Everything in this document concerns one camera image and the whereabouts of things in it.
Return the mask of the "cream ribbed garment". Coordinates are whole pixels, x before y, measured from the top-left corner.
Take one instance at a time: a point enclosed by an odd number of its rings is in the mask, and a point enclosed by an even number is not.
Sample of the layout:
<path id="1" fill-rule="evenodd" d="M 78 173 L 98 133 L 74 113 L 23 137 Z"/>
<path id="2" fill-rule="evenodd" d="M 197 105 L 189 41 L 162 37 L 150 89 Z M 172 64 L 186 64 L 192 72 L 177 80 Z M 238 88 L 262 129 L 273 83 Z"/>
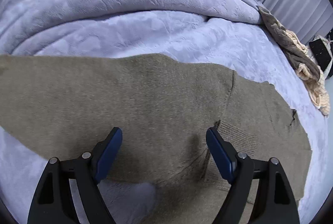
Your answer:
<path id="1" fill-rule="evenodd" d="M 296 75 L 301 80 L 303 80 L 311 102 L 316 107 L 316 109 L 320 110 L 324 116 L 328 116 L 330 114 L 330 97 L 324 87 L 325 75 L 323 70 L 321 70 L 311 49 L 300 42 L 295 32 L 286 30 L 286 34 L 296 45 L 296 47 L 300 49 L 306 55 L 306 57 L 310 59 L 319 69 L 319 78 L 316 78 L 314 75 L 314 70 L 310 70 L 309 63 L 301 62 L 295 69 L 295 72 Z"/>

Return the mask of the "black garment on hanger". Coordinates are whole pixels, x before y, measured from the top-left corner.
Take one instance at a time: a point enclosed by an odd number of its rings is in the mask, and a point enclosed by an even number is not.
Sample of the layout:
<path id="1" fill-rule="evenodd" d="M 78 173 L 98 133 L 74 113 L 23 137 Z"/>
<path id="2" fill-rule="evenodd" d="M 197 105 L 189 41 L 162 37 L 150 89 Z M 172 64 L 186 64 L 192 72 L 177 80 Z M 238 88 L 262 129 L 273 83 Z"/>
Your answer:
<path id="1" fill-rule="evenodd" d="M 321 35 L 315 35 L 309 42 L 309 47 L 316 64 L 328 75 L 332 67 L 332 41 Z"/>

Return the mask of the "olive brown knit sweater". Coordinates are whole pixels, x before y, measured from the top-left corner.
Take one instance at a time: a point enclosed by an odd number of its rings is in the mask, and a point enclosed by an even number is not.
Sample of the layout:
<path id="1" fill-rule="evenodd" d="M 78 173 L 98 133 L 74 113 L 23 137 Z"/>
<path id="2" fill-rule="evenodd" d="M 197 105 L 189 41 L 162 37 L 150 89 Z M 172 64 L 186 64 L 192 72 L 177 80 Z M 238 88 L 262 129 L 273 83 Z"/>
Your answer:
<path id="1" fill-rule="evenodd" d="M 297 112 L 268 82 L 161 54 L 108 59 L 1 56 L 1 127 L 38 155 L 69 160 L 113 127 L 123 142 L 109 173 L 152 183 L 143 223 L 210 223 L 227 195 L 205 143 L 215 122 L 236 150 L 278 158 L 296 200 L 311 147 Z"/>

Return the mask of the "grey brown fuzzy garment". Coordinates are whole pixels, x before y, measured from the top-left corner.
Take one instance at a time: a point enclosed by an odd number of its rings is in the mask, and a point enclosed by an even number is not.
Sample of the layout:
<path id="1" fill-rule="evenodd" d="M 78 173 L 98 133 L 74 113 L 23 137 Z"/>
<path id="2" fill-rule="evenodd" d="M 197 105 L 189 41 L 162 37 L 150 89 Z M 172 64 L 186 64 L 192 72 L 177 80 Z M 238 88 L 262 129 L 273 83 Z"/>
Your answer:
<path id="1" fill-rule="evenodd" d="M 258 11 L 266 29 L 285 54 L 297 76 L 304 81 L 319 81 L 321 74 L 318 66 L 307 57 L 301 47 L 294 43 L 287 33 L 288 30 L 266 8 L 258 6 Z"/>

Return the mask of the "lavender floral blanket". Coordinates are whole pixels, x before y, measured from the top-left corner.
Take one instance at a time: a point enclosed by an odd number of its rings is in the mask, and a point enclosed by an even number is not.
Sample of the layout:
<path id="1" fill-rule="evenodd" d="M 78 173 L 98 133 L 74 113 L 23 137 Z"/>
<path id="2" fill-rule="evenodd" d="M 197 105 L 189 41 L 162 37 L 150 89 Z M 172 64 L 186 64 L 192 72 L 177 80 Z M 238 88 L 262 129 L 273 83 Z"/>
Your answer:
<path id="1" fill-rule="evenodd" d="M 180 63 L 221 65 L 247 80 L 272 84 L 297 112 L 311 147 L 304 195 L 296 200 L 300 222 L 309 223 L 324 202 L 327 119 L 266 29 L 258 6 L 258 0 L 2 0 L 1 56 L 161 54 Z M 18 223 L 28 220 L 49 158 L 1 127 L 1 198 Z M 118 223 L 143 223 L 158 199 L 152 183 L 122 183 L 109 176 L 101 191 Z"/>

